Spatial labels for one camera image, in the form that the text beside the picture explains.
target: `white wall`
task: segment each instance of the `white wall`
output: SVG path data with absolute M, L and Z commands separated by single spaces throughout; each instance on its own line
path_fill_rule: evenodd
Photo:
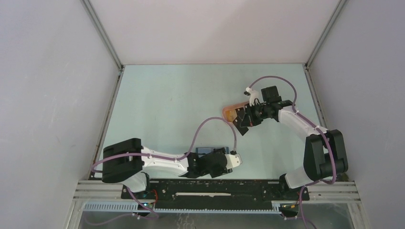
M 311 73 L 375 229 L 403 228 L 405 1 L 352 0 Z
M 92 0 L 120 60 L 304 63 L 339 0 Z
M 1 228 L 62 228 L 118 70 L 79 0 L 0 2 Z

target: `red wire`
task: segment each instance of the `red wire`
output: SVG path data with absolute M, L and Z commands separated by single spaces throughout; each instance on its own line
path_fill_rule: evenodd
M 152 192 L 155 193 L 156 199 L 155 199 L 155 204 L 158 202 L 158 193 L 156 192 L 156 190 L 152 189 Z

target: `orange container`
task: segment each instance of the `orange container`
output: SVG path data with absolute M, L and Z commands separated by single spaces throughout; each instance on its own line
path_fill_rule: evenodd
M 243 103 L 239 103 L 239 104 L 234 104 L 231 106 L 226 106 L 222 109 L 222 116 L 224 117 L 224 119 L 228 122 L 233 122 L 237 115 L 236 115 L 236 109 L 241 108 L 244 109 L 245 105 L 248 104 L 249 101 L 243 102 Z

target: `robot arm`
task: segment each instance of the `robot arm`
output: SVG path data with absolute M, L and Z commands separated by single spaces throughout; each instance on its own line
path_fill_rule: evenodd
M 151 150 L 141 145 L 141 140 L 132 138 L 104 149 L 107 158 L 127 152 L 141 153 L 106 161 L 103 166 L 104 183 L 122 183 L 132 192 L 141 192 L 149 183 L 148 172 L 152 170 L 168 172 L 179 177 L 198 178 L 210 174 L 218 177 L 230 173 L 230 169 L 241 165 L 242 160 L 235 151 L 226 154 L 224 148 L 200 156 L 196 153 L 173 155 Z
M 319 129 L 328 139 L 336 166 L 336 174 L 346 172 L 348 162 L 344 147 L 343 135 L 338 130 L 328 130 L 322 126 L 315 128 L 308 120 L 294 111 L 290 100 L 282 101 L 275 86 L 261 90 L 264 102 L 260 103 L 258 92 L 247 88 L 245 94 L 249 95 L 249 103 L 245 105 L 245 115 L 240 127 L 253 127 L 262 123 L 266 118 L 288 126 L 305 142 L 303 166 L 288 172 L 280 177 L 285 189 L 295 189 L 313 181 L 332 176 L 332 166 L 329 154 L 324 152 L 324 142 Z

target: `gray wall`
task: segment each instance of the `gray wall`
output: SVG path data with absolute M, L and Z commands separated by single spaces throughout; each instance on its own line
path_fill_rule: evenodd
M 0 1 L 1 228 L 62 228 L 118 70 L 79 0 Z
M 405 1 L 351 0 L 311 74 L 373 228 L 405 217 Z

